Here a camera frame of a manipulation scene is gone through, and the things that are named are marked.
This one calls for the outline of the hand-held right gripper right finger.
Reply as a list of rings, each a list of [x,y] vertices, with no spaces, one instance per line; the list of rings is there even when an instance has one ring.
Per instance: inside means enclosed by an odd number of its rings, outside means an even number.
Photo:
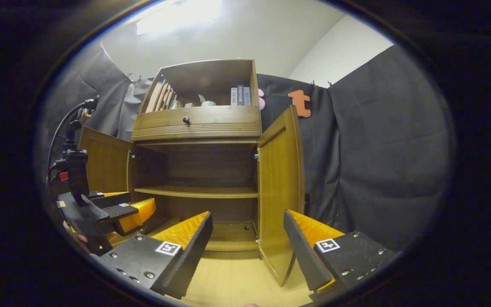
[[[310,291],[327,295],[367,280],[395,252],[361,231],[343,233],[290,209],[284,229]]]

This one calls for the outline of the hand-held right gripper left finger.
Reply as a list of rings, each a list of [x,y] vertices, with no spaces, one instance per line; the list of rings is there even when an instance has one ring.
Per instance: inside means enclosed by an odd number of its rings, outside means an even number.
[[[100,257],[101,265],[138,287],[181,299],[213,231],[210,212],[154,235],[134,235]]]

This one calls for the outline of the wooden cabinet door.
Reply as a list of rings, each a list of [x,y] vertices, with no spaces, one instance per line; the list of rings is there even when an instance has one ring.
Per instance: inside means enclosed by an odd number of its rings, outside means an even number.
[[[258,245],[278,286],[286,284],[295,260],[284,229],[287,210],[303,212],[305,179],[296,107],[289,106],[257,140]]]
[[[130,160],[136,152],[132,142],[84,127],[78,148],[88,154],[86,171],[91,191],[130,192],[132,200],[139,199],[134,191],[135,166]]]

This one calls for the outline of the wooden double-door shoe cabinet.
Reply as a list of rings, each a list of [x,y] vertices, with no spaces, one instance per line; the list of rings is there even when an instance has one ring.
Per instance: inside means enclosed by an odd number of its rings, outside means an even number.
[[[230,105],[231,88],[237,85],[250,87],[251,106],[260,110],[254,60],[211,60],[163,67],[137,116],[169,110],[174,100],[183,103],[183,107],[185,103],[201,107],[198,95],[214,101],[216,106]],[[136,146],[135,154],[130,156],[135,166],[134,189],[173,185],[251,187],[258,191],[254,154],[257,140],[267,128],[262,128],[261,120],[259,124],[132,129],[130,142]],[[219,200],[137,193],[139,199],[155,198],[159,210],[156,221],[183,221],[210,211],[214,232],[207,244],[208,251],[241,252],[262,259],[257,233],[258,198]]]

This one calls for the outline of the wooden cabinet drawer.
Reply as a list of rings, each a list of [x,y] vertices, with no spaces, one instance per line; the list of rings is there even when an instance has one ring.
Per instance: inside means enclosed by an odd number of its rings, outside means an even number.
[[[190,118],[189,125],[182,120],[185,116]],[[133,130],[208,124],[259,124],[260,122],[258,106],[183,107],[175,110],[141,113],[136,117]]]

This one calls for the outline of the wooden inner shelf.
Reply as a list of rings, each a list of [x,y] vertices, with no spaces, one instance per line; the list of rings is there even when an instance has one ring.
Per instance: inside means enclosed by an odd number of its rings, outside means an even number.
[[[187,197],[200,199],[249,199],[259,197],[257,190],[251,187],[196,187],[159,185],[151,187],[139,187],[135,192],[154,194],[169,197]]]

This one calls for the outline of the black backdrop cloth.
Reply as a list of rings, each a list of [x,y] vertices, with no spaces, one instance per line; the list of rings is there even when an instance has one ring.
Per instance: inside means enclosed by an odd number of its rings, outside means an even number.
[[[361,231],[392,249],[406,250],[427,231],[442,203],[455,158],[451,116],[444,97],[403,48],[393,45],[328,88],[257,75],[262,128],[288,106],[299,118],[305,199],[300,212],[343,233]],[[57,128],[79,103],[71,96],[49,100],[46,118]],[[99,132],[108,118],[104,102],[85,117]],[[69,192],[49,176],[62,157],[67,124],[49,157],[48,133],[37,152],[41,184],[51,202]],[[116,136],[116,132],[103,132]]]

